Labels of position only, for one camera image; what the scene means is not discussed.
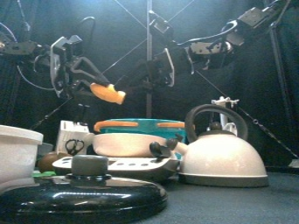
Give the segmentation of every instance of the black pot lid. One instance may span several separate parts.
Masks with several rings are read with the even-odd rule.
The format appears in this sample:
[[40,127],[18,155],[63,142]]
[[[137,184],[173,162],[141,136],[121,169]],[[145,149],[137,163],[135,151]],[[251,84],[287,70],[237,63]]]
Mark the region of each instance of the black pot lid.
[[35,178],[0,192],[0,221],[10,223],[127,223],[166,208],[157,184],[129,178]]

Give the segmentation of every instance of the white container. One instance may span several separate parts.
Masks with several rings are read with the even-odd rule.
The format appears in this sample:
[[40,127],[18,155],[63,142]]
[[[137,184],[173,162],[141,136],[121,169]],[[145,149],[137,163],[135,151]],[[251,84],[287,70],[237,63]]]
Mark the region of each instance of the white container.
[[0,125],[0,184],[32,176],[42,143],[42,133]]

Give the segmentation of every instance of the black backdrop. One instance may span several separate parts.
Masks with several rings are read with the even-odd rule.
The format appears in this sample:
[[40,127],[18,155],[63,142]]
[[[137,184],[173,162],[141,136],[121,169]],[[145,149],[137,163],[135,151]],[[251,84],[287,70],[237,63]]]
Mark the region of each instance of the black backdrop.
[[[265,8],[262,0],[23,0],[24,20],[18,1],[2,3],[0,21],[14,31],[18,40],[51,45],[62,36],[77,34],[85,41],[86,56],[113,83],[127,73],[139,59],[147,59],[147,5],[166,19],[175,30],[175,40],[201,38],[221,32],[223,25],[253,7]],[[81,24],[83,18],[97,19]],[[298,154],[298,8],[286,11],[277,29],[283,76],[278,72],[274,42],[267,34],[241,52],[237,60],[222,69],[199,70],[194,75],[179,73],[175,86],[154,91],[153,118],[183,121],[198,105],[211,103],[225,94],[239,99],[249,125],[249,141],[267,165],[289,165],[293,156],[285,147],[253,123],[258,119]],[[153,54],[163,50],[154,39]],[[30,129],[63,103],[52,91],[30,85],[15,69],[15,61],[0,59],[2,124]],[[20,64],[23,74],[36,85],[51,88],[50,70],[35,73],[30,64]],[[79,103],[90,105],[89,126],[110,118],[146,117],[146,91],[137,90],[126,103],[117,105],[98,98],[79,97],[46,119],[35,129],[44,134],[44,142],[55,144],[60,120],[73,121],[79,115]]]

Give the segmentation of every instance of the kitchen utensil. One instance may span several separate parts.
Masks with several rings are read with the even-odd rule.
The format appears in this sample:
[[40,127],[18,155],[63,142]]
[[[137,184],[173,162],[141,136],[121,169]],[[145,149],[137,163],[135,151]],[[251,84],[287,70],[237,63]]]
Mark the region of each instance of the kitchen utensil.
[[77,155],[71,170],[67,176],[35,178],[36,185],[0,185],[0,221],[129,223],[166,208],[166,190],[151,182],[111,177],[106,157]]
[[[206,111],[229,117],[237,124],[238,136],[221,129],[197,135],[194,119]],[[182,154],[179,180],[205,186],[267,186],[266,167],[255,148],[245,140],[249,127],[239,114],[218,105],[202,105],[190,111],[185,123],[191,144],[187,146],[177,139],[167,141],[167,146]]]
[[182,136],[185,142],[185,122],[163,119],[127,118],[97,122],[95,131],[107,133],[135,133],[163,138]]
[[90,133],[90,127],[87,125],[82,125],[81,122],[60,121],[60,130],[55,151],[58,153],[70,153],[66,146],[69,145],[70,149],[75,144],[75,142],[70,140],[77,139],[78,144],[85,142],[85,146],[78,152],[74,150],[73,153],[87,155],[87,148],[93,144],[94,136],[95,134]]
[[0,184],[32,176],[43,134],[0,125]]
[[[73,157],[64,157],[52,163],[55,173],[71,173]],[[178,172],[181,161],[177,158],[111,157],[107,173],[119,178],[163,182]]]
[[85,141],[79,139],[70,139],[66,143],[67,152],[75,156],[85,149]]
[[99,155],[113,158],[153,158],[151,142],[166,144],[166,139],[134,133],[99,134],[94,138],[94,150]]

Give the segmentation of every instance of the black handle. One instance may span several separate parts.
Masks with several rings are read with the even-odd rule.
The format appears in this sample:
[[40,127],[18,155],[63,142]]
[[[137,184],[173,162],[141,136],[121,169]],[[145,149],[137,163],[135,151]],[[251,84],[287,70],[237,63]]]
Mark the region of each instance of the black handle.
[[241,137],[245,140],[249,139],[249,126],[242,116],[234,110],[229,108],[225,108],[214,104],[205,104],[195,107],[186,116],[185,129],[186,129],[186,134],[187,134],[190,143],[198,140],[198,135],[194,130],[194,119],[197,115],[202,112],[217,112],[227,116],[229,119],[237,124],[238,137]]

